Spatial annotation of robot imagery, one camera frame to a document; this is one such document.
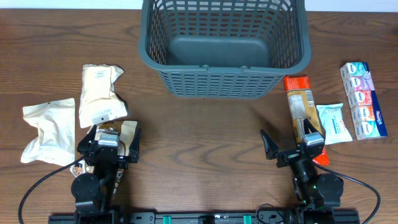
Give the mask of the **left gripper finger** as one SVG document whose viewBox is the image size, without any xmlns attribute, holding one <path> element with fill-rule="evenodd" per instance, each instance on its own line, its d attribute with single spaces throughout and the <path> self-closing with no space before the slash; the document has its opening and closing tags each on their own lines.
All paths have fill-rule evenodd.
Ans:
<svg viewBox="0 0 398 224">
<path fill-rule="evenodd" d="M 93 125 L 88 134 L 80 141 L 80 148 L 90 147 L 91 141 L 95 140 L 97 125 Z"/>
<path fill-rule="evenodd" d="M 129 157 L 139 157 L 140 137 L 141 137 L 141 128 L 137 127 L 134 133 L 132 143 L 129 146 Z"/>
</svg>

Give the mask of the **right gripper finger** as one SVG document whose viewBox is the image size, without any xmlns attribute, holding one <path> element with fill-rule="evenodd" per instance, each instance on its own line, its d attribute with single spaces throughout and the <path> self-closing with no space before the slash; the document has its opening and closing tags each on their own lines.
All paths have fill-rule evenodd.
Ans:
<svg viewBox="0 0 398 224">
<path fill-rule="evenodd" d="M 264 142 L 266 158 L 268 160 L 273 160 L 277 158 L 277 153 L 279 151 L 278 145 L 273 141 L 273 139 L 263 130 L 260 130 L 261 138 Z"/>
<path fill-rule="evenodd" d="M 309 138 L 309 137 L 316 137 L 316 138 L 322 138 L 324 139 L 325 137 L 319 132 L 313 124 L 308 120 L 308 118 L 305 118 L 303 121 L 303 128 L 304 128 L 304 137 L 303 138 Z"/>
</svg>

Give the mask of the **orange cracker package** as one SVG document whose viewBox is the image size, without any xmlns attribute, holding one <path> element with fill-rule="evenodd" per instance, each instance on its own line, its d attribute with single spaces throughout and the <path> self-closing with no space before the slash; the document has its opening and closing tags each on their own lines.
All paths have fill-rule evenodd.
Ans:
<svg viewBox="0 0 398 224">
<path fill-rule="evenodd" d="M 307 118 L 322 134 L 315 101 L 308 76 L 284 77 L 284 86 L 292 117 L 292 124 L 297 144 L 302 142 L 305 134 L 303 121 Z"/>
</svg>

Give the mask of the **light blue wipes packet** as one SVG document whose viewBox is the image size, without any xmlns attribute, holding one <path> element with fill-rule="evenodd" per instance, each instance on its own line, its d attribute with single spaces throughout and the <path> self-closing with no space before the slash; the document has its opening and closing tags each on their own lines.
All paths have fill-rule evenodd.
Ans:
<svg viewBox="0 0 398 224">
<path fill-rule="evenodd" d="M 353 140 L 343 121 L 343 104 L 317 105 L 321 124 L 325 130 L 325 144 L 337 144 Z"/>
</svg>

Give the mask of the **multicolour tissue pack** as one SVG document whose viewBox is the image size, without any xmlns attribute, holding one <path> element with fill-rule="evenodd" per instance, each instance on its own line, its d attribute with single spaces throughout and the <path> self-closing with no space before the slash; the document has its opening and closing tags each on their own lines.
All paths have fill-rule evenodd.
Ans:
<svg viewBox="0 0 398 224">
<path fill-rule="evenodd" d="M 340 68 L 357 139 L 388 136 L 371 71 L 366 62 L 348 62 Z"/>
</svg>

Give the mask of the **grey plastic basket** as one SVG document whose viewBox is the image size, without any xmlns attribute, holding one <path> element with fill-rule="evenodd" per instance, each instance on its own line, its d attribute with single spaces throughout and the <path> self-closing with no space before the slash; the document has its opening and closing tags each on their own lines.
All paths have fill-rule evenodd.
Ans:
<svg viewBox="0 0 398 224">
<path fill-rule="evenodd" d="M 260 98 L 312 53 L 304 0 L 148 0 L 139 55 L 174 95 Z"/>
</svg>

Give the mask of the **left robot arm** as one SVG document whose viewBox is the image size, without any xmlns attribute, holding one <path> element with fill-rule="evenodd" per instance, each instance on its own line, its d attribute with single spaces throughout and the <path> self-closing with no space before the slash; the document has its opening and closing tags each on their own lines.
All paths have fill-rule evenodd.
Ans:
<svg viewBox="0 0 398 224">
<path fill-rule="evenodd" d="M 113 205 L 115 185 L 119 170 L 127 170 L 129 165 L 139 160 L 139 140 L 141 128 L 135 127 L 129 135 L 127 153 L 119 154 L 122 146 L 120 136 L 104 133 L 95 139 L 97 126 L 78 143 L 77 151 L 83 155 L 92 173 L 81 174 L 71 186 L 75 198 L 75 223 L 129 223 L 130 217 L 120 205 Z"/>
</svg>

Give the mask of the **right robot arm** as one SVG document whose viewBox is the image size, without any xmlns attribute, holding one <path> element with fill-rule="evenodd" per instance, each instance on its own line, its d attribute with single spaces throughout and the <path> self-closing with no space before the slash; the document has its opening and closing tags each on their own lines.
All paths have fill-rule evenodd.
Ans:
<svg viewBox="0 0 398 224">
<path fill-rule="evenodd" d="M 278 168 L 290 167 L 295 194 L 303 205 L 283 214 L 284 223 L 335 223 L 333 208 L 341 205 L 344 182 L 335 174 L 319 174 L 314 158 L 322 153 L 324 136 L 305 118 L 304 136 L 295 149 L 279 151 L 278 145 L 262 129 L 266 158 Z"/>
</svg>

